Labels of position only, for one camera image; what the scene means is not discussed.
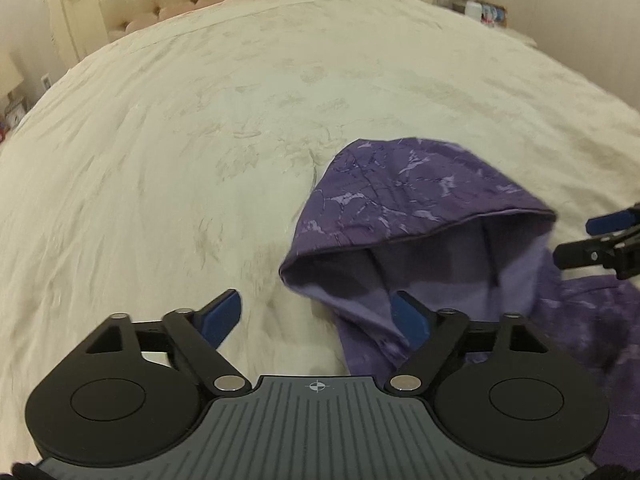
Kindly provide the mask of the purple marble-print hooded jacket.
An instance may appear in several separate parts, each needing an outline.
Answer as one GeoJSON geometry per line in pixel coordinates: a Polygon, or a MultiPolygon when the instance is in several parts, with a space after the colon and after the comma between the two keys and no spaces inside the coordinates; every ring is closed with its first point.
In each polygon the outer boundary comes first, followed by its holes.
{"type": "Polygon", "coordinates": [[[335,314],[348,369],[385,382],[416,342],[395,292],[474,321],[528,316],[611,402],[596,459],[639,465],[639,293],[611,275],[563,278],[555,214],[456,144],[358,140],[311,192],[280,275],[335,314]]]}

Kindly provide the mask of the cream bedspread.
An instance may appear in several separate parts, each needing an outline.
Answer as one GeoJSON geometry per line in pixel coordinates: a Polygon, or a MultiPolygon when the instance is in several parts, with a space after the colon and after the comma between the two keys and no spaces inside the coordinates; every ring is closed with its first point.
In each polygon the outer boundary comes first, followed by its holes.
{"type": "Polygon", "coordinates": [[[29,393],[104,318],[227,288],[249,378],[337,375],[332,318],[278,269],[358,139],[480,156],[559,215],[639,197],[639,115],[540,51],[420,0],[228,0],[88,56],[1,148],[1,463],[33,460],[29,393]]]}

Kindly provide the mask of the right white nightstand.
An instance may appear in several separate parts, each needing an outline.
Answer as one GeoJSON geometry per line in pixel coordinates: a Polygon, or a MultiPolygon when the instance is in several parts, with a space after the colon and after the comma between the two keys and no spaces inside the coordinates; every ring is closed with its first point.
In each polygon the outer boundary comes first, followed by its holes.
{"type": "Polygon", "coordinates": [[[536,40],[526,36],[521,32],[510,28],[506,19],[506,8],[503,6],[495,6],[494,4],[475,1],[475,0],[436,0],[436,2],[446,9],[465,15],[474,22],[479,22],[486,27],[500,32],[504,36],[518,40],[521,44],[538,48],[536,40]]]}

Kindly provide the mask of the left cream table lamp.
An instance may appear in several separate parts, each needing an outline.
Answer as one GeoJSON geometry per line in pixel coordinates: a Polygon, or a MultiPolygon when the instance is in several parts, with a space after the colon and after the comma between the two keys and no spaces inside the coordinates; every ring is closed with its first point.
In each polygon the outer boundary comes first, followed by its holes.
{"type": "Polygon", "coordinates": [[[26,110],[23,98],[17,93],[18,87],[23,83],[24,76],[16,66],[8,51],[0,53],[0,84],[1,84],[1,110],[4,112],[13,105],[19,105],[26,110]]]}

